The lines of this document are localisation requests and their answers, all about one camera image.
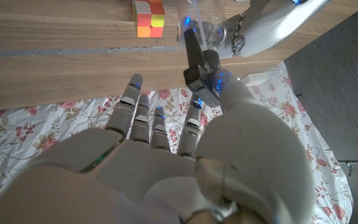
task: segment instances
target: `yellow cube square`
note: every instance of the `yellow cube square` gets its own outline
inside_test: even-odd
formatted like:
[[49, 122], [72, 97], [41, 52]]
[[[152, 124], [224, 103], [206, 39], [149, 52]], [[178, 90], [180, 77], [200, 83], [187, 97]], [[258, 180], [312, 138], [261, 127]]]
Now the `yellow cube square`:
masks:
[[152, 15], [152, 27], [164, 27], [164, 15]]

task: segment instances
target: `fingertip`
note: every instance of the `fingertip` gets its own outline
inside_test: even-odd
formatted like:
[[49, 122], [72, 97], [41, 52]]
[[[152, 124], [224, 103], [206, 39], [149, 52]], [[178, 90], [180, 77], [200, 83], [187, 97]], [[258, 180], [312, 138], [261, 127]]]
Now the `fingertip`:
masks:
[[131, 85], [136, 86], [137, 88], [142, 88], [142, 84], [143, 84], [143, 77], [142, 75], [136, 73], [132, 76], [130, 82]]

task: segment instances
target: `wood grain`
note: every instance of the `wood grain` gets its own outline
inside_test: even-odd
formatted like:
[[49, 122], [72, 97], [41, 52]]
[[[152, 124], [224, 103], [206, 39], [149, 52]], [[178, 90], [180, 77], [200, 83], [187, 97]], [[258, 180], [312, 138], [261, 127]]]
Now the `wood grain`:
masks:
[[[114, 48], [178, 45], [175, 0], [159, 39], [138, 39], [130, 0], [0, 0], [0, 50]], [[249, 3], [225, 0], [226, 16]], [[274, 49], [222, 66], [239, 77], [264, 72], [358, 11], [358, 1], [334, 0]], [[0, 109], [122, 94], [133, 73], [144, 91], [184, 86], [184, 52], [0, 57]]]
[[[279, 61], [237, 59], [223, 60], [222, 65], [245, 75], [268, 70]], [[142, 91], [178, 88], [185, 86], [186, 66], [184, 52], [1, 57], [0, 109], [121, 95], [134, 73], [144, 78]]]
[[[164, 0], [162, 38], [138, 39], [131, 0], [0, 0], [0, 50], [178, 45], [175, 0]], [[226, 17], [249, 2], [225, 0]], [[334, 0], [297, 33], [315, 38], [358, 11], [358, 1]]]

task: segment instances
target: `robotic finger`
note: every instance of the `robotic finger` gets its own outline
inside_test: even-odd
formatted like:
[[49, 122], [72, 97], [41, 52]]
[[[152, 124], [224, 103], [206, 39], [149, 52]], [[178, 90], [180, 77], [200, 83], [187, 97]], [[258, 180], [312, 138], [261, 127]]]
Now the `robotic finger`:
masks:
[[161, 106], [158, 106], [154, 111], [154, 120], [152, 127], [153, 129], [150, 147], [170, 151], [170, 146], [167, 138], [167, 130], [165, 129], [164, 110]]
[[139, 74], [132, 76], [120, 102], [107, 122], [106, 129], [117, 131], [125, 139], [131, 126], [136, 103], [139, 97], [140, 88], [142, 88], [143, 78]]
[[200, 128], [201, 99], [196, 94], [191, 96], [189, 110], [186, 114], [185, 125], [183, 126], [180, 142], [177, 149], [179, 156], [187, 156], [195, 159], [195, 152], [198, 143], [198, 129]]
[[139, 98], [129, 139], [149, 146], [149, 97], [147, 95], [141, 95]]

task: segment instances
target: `bed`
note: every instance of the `bed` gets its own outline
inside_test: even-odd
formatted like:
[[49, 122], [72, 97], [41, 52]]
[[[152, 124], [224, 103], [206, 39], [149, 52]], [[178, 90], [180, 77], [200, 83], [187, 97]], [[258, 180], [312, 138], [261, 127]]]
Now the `bed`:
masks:
[[[316, 197], [310, 223], [349, 223], [353, 200], [345, 173], [294, 95], [285, 64], [268, 72], [274, 78], [250, 90], [261, 105], [292, 128], [304, 146]], [[175, 153], [191, 92], [177, 88], [145, 94], [149, 95], [151, 108], [164, 108], [168, 139]], [[104, 128], [119, 99], [109, 96], [0, 110], [0, 194], [32, 158], [84, 129]], [[220, 108], [203, 105], [200, 131], [220, 114]]]

